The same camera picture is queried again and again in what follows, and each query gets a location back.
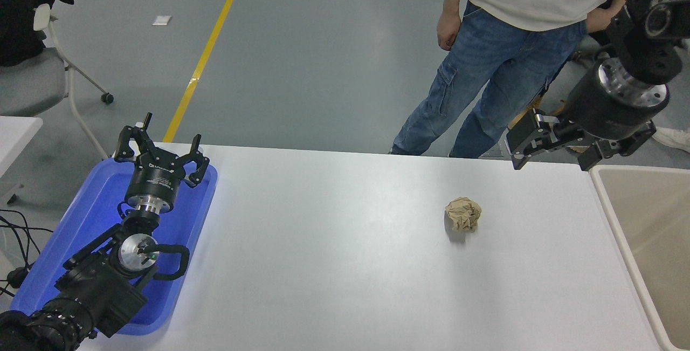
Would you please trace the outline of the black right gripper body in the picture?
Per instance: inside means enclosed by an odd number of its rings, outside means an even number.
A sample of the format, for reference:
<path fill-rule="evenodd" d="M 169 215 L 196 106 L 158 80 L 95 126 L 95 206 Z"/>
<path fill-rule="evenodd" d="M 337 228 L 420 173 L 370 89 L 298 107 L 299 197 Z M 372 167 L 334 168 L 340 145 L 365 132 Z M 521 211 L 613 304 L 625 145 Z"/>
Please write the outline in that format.
<path fill-rule="evenodd" d="M 621 140 L 664 108 L 663 84 L 637 80 L 623 67 L 593 67 L 568 95 L 562 115 L 594 137 Z"/>

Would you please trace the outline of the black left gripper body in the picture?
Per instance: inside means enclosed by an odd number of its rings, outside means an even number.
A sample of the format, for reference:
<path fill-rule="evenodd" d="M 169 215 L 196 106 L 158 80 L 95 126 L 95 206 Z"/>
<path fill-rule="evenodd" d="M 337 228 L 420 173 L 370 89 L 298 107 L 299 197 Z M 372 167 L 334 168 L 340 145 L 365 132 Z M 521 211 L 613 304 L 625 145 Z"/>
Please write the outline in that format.
<path fill-rule="evenodd" d="M 179 162 L 158 166 L 150 160 L 134 160 L 135 171 L 125 194 L 128 204 L 136 204 L 150 196 L 164 204 L 174 204 L 179 187 L 185 177 L 185 168 Z"/>

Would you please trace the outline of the person's left hand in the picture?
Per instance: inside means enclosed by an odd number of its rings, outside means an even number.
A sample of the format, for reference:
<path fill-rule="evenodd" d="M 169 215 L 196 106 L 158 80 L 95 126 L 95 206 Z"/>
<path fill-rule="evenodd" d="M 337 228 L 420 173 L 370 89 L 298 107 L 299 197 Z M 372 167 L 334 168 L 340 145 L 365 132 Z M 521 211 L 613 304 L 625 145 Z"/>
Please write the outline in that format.
<path fill-rule="evenodd" d="M 619 9 L 610 7 L 608 9 L 596 8 L 591 10 L 585 19 L 586 32 L 598 32 L 604 31 L 611 20 L 616 14 L 618 14 Z"/>

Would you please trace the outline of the person's right hand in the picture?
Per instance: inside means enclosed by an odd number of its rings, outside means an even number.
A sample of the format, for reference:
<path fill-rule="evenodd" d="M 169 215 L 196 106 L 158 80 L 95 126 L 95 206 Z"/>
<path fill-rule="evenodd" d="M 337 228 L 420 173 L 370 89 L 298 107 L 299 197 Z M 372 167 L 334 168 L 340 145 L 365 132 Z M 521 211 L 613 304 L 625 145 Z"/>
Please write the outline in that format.
<path fill-rule="evenodd" d="M 458 10 L 444 10 L 438 19 L 436 27 L 438 46 L 444 51 L 450 51 L 458 37 L 463 20 Z"/>

